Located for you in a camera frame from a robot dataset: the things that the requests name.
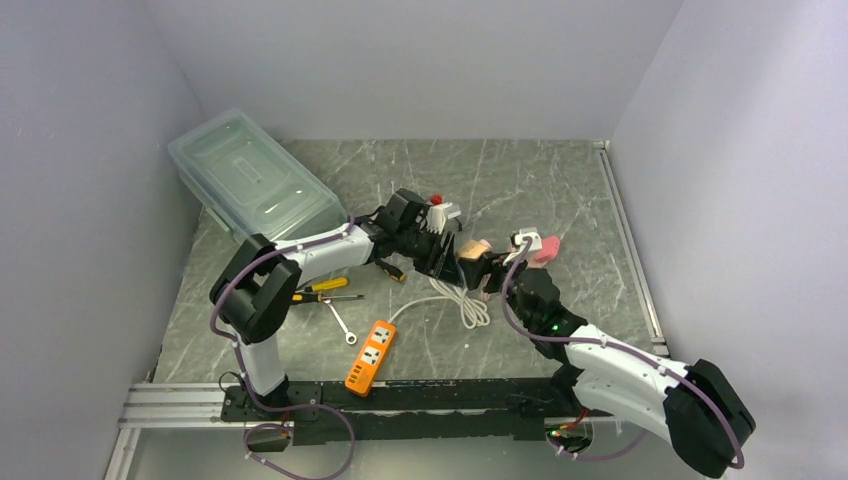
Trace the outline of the beige cube socket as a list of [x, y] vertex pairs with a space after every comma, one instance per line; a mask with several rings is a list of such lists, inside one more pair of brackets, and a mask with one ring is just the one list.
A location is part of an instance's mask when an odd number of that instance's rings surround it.
[[477, 261], [485, 254], [488, 254], [485, 248], [479, 243], [479, 240], [468, 240], [457, 251], [457, 258], [462, 260]]

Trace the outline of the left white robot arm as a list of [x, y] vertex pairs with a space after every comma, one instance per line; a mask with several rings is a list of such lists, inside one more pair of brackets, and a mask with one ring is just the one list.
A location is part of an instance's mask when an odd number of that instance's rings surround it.
[[235, 350], [242, 381], [250, 390], [248, 407], [261, 419], [272, 420], [289, 403], [289, 379], [276, 334], [302, 286], [334, 271], [368, 264], [400, 281], [403, 272], [386, 261], [394, 254], [423, 271], [440, 255], [446, 227], [460, 214], [451, 202], [425, 200], [401, 188], [374, 212], [351, 217], [325, 233], [281, 243], [262, 234], [244, 240], [209, 298], [210, 328]]

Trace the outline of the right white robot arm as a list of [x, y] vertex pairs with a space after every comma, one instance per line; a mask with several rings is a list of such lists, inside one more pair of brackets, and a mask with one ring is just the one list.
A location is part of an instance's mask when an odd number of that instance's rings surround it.
[[557, 411], [620, 417], [664, 439], [709, 478], [744, 467], [742, 447], [756, 423], [714, 363], [686, 364], [612, 337], [567, 309], [550, 274], [519, 256], [485, 254], [457, 265], [467, 286], [498, 292], [510, 326], [560, 363], [550, 391]]

